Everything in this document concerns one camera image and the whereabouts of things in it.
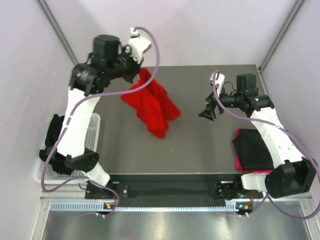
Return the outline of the red t shirt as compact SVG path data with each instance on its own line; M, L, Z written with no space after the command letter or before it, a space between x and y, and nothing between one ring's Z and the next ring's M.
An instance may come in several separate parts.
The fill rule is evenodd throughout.
M122 95L121 99L135 110L147 130L159 139L166 137L169 122L176 121L182 115L156 79L139 91Z

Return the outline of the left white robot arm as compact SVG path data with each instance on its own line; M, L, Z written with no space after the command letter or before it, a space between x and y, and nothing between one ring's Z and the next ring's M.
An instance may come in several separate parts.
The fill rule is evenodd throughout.
M46 151L44 173L51 161L58 161L72 171L81 171L84 179L97 182L96 192L102 198L113 194L114 187L108 183L110 176L99 164L98 153L85 147L87 130L104 89L118 78L133 83L151 45L148 38L137 32L131 34L126 45L113 35L94 38L86 62L77 64L71 71L64 120L58 139Z

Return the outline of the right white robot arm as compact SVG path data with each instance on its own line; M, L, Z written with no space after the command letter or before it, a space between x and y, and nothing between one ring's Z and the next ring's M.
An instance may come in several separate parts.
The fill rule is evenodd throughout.
M317 174L316 168L293 136L281 124L275 105L266 94L260 94L256 75L239 74L236 90L226 92L225 76L214 71L209 79L213 92L206 98L206 106L199 117L214 121L215 109L223 114L227 108L240 109L250 121L264 142L273 165L270 173L244 173L233 185L233 192L245 198L252 190L268 193L272 198L282 198L307 193Z

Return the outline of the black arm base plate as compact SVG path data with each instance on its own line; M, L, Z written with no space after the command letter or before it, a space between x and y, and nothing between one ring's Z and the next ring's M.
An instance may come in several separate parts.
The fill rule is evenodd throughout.
M263 194L240 189L238 173L111 174L107 187L120 207L222 207L234 199L259 200Z

